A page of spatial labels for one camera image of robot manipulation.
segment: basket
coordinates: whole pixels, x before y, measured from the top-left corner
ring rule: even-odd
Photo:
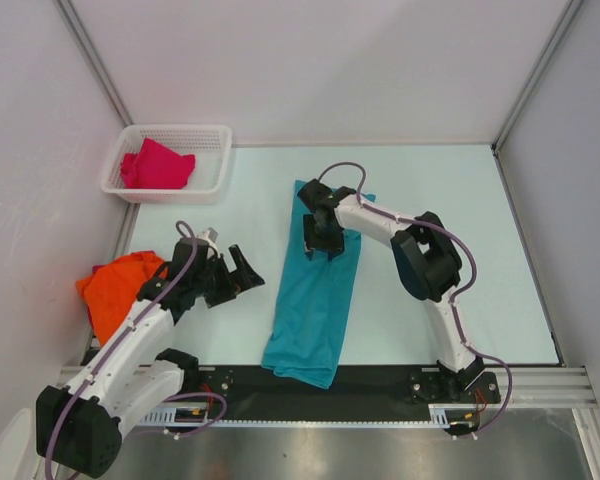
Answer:
[[[181,154],[194,154],[196,168],[181,190],[125,188],[120,163],[125,153],[138,153],[151,138]],[[131,125],[116,141],[103,171],[100,187],[130,203],[215,203],[227,176],[231,129],[222,125]]]

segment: pink cloth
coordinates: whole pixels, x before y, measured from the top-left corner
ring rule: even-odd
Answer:
[[[126,188],[180,189],[187,185],[195,166],[195,155],[178,155],[145,138],[138,154],[124,156],[120,177]]]

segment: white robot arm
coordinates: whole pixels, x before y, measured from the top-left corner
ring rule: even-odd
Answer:
[[[460,281],[460,257],[447,237],[405,225],[412,220],[442,227],[440,219],[430,212],[415,218],[384,207],[365,208],[362,202],[367,201],[358,199],[355,190],[342,187],[332,191],[318,180],[308,182],[298,197],[312,212],[304,218],[305,251],[310,257],[315,250],[326,252],[330,259],[343,253],[344,229],[367,235],[393,251],[402,284],[412,296],[423,300],[431,319],[439,364],[453,372],[461,388],[467,389],[480,376],[484,364],[460,337],[450,304]],[[421,246],[428,250],[423,252]]]
[[[51,445],[53,461],[97,478],[149,411],[177,393],[196,391],[198,359],[178,350],[160,353],[140,376],[134,378],[133,372],[197,298],[204,297],[211,308],[264,284],[237,245],[229,247],[236,265],[229,272],[216,236],[209,229],[181,239],[171,262],[145,283],[123,323],[89,364],[63,388],[42,391],[36,402],[39,455],[47,456]]]

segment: metal floor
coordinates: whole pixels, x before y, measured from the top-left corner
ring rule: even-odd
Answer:
[[[440,430],[212,428],[125,442],[103,479],[591,479],[570,410],[512,410],[478,441]]]

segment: table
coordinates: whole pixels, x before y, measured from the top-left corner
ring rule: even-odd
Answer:
[[[219,232],[218,246],[240,245],[266,285],[207,309],[203,301],[171,336],[147,352],[149,362],[172,346],[207,365],[259,364],[271,333],[276,295],[289,238],[296,179],[309,180],[339,161],[363,164],[365,191],[382,206],[406,214],[437,213],[471,248],[478,282],[462,296],[466,330],[485,353],[514,364],[556,364],[558,357],[487,145],[268,147],[232,151],[231,172],[215,205],[143,204],[129,251],[154,250],[170,259],[178,240],[174,224]],[[359,172],[339,168],[325,182],[355,187]],[[230,257],[227,264],[233,268]],[[466,280],[468,262],[461,271]],[[433,331],[422,304],[401,286],[393,255],[364,238],[340,364],[432,364]]]

